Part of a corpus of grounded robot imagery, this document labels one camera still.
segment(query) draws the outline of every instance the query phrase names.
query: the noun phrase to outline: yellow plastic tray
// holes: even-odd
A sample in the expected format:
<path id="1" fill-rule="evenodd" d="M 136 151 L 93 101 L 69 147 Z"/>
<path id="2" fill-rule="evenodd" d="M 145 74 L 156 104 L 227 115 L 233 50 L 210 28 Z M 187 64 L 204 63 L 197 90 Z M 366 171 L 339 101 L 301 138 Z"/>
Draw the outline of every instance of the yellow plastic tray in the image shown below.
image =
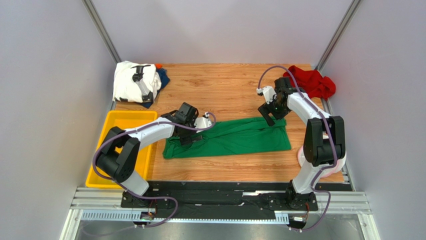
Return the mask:
<path id="1" fill-rule="evenodd" d="M 105 136 L 112 127 L 119 127 L 121 129 L 130 129 L 135 128 L 147 123 L 150 123 L 157 119 L 156 111 L 122 111 L 122 110 L 113 110 L 108 112 L 106 116 L 105 123 L 103 124 L 102 133 L 100 134 L 99 141 L 97 143 L 97 148 L 99 148 L 104 141 Z M 151 150 L 152 144 L 148 145 L 144 149 L 140 150 L 137 154 L 136 166 L 134 169 L 138 172 L 143 179 L 147 179 L 148 171 L 150 168 L 150 159 L 151 159 Z M 99 172 L 103 175 L 106 175 L 104 171 L 99 169 Z M 103 179 L 96 175 L 93 168 L 90 167 L 86 179 L 86 187 L 88 188 L 99 188 L 99 189 L 119 189 L 121 188 L 116 183 L 111 180 Z"/>

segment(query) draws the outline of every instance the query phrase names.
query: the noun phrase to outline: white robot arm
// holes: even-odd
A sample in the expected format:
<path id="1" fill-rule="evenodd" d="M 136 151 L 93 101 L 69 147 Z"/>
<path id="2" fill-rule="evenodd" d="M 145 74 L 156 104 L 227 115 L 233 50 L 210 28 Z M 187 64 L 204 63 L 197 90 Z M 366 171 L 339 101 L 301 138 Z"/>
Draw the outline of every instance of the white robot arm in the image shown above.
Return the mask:
<path id="1" fill-rule="evenodd" d="M 95 159 L 95 165 L 114 182 L 142 196 L 149 185 L 135 171 L 139 151 L 172 136 L 179 137 L 182 145 L 189 145 L 202 139 L 201 135 L 194 137 L 194 134 L 211 128 L 213 123 L 208 118 L 207 112 L 202 117 L 198 115 L 195 107 L 184 102 L 179 110 L 164 114 L 145 125 L 128 129 L 113 127 L 103 140 L 104 143 L 110 143 L 101 148 L 100 154 Z M 122 148 L 121 152 L 116 152 L 116 148 Z"/>
<path id="2" fill-rule="evenodd" d="M 275 124 L 269 114 L 272 114 L 276 120 L 280 120 L 290 111 L 295 112 L 306 125 L 303 142 L 303 153 L 306 156 L 306 161 L 287 189 L 287 205 L 294 209 L 302 208 L 305 203 L 308 203 L 313 198 L 314 193 L 311 186 L 315 186 L 321 177 L 320 175 L 315 178 L 317 174 L 322 168 L 331 166 L 334 162 L 331 143 L 329 139 L 323 139 L 326 127 L 321 120 L 320 113 L 327 120 L 334 141 L 337 159 L 343 158 L 346 154 L 344 121 L 340 116 L 331 116 L 320 109 L 305 92 L 302 92 L 304 96 L 302 97 L 292 87 L 288 77 L 281 77 L 275 80 L 275 88 L 271 86 L 258 88 L 257 94 L 265 98 L 266 103 L 260 106 L 258 110 L 268 125 Z"/>

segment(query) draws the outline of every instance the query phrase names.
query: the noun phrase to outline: clothing pile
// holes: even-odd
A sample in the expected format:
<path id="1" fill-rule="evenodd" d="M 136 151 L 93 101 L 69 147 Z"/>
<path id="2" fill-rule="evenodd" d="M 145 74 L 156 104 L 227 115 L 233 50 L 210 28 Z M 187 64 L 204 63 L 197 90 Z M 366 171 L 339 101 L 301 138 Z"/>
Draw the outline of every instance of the clothing pile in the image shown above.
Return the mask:
<path id="1" fill-rule="evenodd" d="M 317 70 L 304 71 L 297 66 L 291 66 L 288 70 L 296 79 L 297 85 L 303 88 L 309 98 L 324 98 L 325 100 L 336 93 L 336 85 L 328 76 L 321 76 Z M 283 77 L 290 77 L 286 72 Z"/>
<path id="2" fill-rule="evenodd" d="M 170 79 L 161 64 L 117 63 L 112 100 L 134 102 L 149 108 Z"/>

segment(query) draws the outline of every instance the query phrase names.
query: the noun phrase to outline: wooden table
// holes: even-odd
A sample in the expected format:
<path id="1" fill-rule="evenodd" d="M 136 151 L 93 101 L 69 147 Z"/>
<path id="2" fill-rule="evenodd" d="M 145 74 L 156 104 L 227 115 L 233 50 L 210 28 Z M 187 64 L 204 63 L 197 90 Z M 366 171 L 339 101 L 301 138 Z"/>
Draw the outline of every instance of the wooden table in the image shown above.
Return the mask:
<path id="1" fill-rule="evenodd" d="M 200 113 L 212 112 L 218 121 L 261 117 L 258 107 L 265 102 L 257 96 L 260 76 L 273 64 L 163 64 L 170 83 L 160 92 L 149 110 L 158 115 L 179 109 L 183 102 L 196 107 Z M 298 64 L 310 70 L 309 64 Z M 274 85 L 283 70 L 270 70 L 262 86 Z M 314 102 L 322 107 L 320 99 Z M 136 103 L 118 102 L 116 110 L 147 110 Z M 176 158 L 165 160 L 162 152 L 165 140 L 153 145 L 149 180 L 170 181 L 237 181 L 289 182 L 301 167 L 297 152 L 305 137 L 305 125 L 291 112 L 285 117 L 291 150 L 230 156 Z M 322 182 L 343 182 L 341 172 L 321 179 Z"/>

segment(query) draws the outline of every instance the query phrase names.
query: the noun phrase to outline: gray wall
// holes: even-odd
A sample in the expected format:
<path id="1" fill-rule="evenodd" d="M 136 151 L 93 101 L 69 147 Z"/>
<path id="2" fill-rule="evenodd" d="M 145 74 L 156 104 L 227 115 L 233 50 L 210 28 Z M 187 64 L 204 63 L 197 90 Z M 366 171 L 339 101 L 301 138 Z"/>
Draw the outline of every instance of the gray wall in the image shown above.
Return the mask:
<path id="1" fill-rule="evenodd" d="M 351 0 L 94 0 L 122 60 L 317 64 Z"/>
<path id="2" fill-rule="evenodd" d="M 115 65 L 83 3 L 0 3 L 0 238 L 58 239 Z"/>
<path id="3" fill-rule="evenodd" d="M 381 238 L 426 235 L 426 1 L 363 1 L 323 74 Z"/>

